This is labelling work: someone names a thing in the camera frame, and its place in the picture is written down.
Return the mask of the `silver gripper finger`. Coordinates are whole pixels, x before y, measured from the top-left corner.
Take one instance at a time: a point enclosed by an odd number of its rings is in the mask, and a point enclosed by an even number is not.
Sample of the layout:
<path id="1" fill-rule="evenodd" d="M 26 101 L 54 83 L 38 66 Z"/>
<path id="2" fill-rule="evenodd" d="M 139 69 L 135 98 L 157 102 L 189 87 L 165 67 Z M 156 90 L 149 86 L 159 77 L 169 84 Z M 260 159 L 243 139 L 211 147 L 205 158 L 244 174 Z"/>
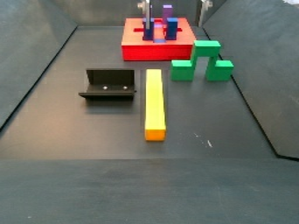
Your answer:
<path id="1" fill-rule="evenodd" d="M 205 16 L 205 12 L 212 7 L 212 1 L 211 0 L 200 0 L 200 16 L 199 16 L 199 26 L 203 25 L 203 20 Z"/>

